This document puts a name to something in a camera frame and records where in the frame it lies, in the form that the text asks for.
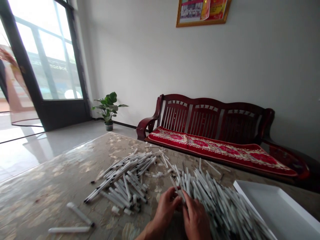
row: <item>hand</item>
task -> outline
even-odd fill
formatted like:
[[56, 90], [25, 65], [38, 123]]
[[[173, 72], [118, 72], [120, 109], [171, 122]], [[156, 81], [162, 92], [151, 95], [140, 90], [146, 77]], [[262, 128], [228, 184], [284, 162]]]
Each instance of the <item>hand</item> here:
[[183, 195], [186, 199], [186, 206], [183, 206], [183, 219], [186, 234], [189, 240], [211, 240], [210, 223], [208, 215], [203, 205], [198, 199], [191, 199], [189, 195], [184, 191]]
[[182, 198], [178, 197], [174, 187], [170, 187], [160, 196], [156, 215], [152, 222], [163, 231], [169, 226], [173, 213], [181, 204]]
[[182, 198], [177, 197], [174, 187], [169, 188], [160, 196], [156, 215], [147, 224], [136, 240], [161, 239], [165, 229], [169, 226], [174, 210], [181, 204]]

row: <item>picture frame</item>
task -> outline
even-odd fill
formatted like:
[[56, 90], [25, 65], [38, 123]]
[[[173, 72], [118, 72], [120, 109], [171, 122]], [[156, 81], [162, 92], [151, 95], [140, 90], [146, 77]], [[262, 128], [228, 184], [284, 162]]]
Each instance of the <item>picture frame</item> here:
[[176, 27], [224, 24], [232, 0], [179, 0]]

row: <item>potted plant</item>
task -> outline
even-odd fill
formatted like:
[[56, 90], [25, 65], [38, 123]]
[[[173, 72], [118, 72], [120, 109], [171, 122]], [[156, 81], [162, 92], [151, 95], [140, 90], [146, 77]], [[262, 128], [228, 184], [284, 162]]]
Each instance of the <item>potted plant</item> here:
[[100, 102], [100, 105], [93, 106], [91, 110], [94, 110], [96, 108], [101, 109], [101, 112], [98, 114], [101, 114], [104, 119], [104, 124], [106, 126], [107, 131], [113, 130], [113, 121], [112, 117], [117, 116], [117, 111], [119, 107], [128, 107], [128, 105], [120, 104], [119, 106], [114, 105], [114, 103], [117, 101], [117, 94], [115, 92], [112, 92], [108, 94], [105, 98], [95, 99], [95, 101]]

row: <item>baseboard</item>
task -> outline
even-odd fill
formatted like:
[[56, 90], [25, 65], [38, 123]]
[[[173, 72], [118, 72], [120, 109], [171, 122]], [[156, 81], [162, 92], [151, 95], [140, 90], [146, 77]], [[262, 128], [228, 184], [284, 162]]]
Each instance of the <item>baseboard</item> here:
[[[93, 120], [97, 121], [97, 120], [104, 120], [103, 118], [92, 118]], [[133, 125], [129, 125], [129, 124], [126, 124], [126, 123], [121, 123], [121, 122], [117, 122], [117, 121], [113, 121], [115, 124], [118, 124], [118, 125], [121, 125], [121, 126], [125, 126], [125, 127], [129, 127], [129, 128], [133, 128], [133, 129], [137, 129], [136, 126], [133, 126]]]

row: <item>plastic tray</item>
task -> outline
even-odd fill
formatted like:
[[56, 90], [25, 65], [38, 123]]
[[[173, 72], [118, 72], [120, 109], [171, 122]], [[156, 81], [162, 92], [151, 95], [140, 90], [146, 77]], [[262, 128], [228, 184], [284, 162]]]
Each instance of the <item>plastic tray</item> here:
[[276, 239], [320, 239], [320, 223], [281, 188], [240, 180], [236, 180], [233, 186]]

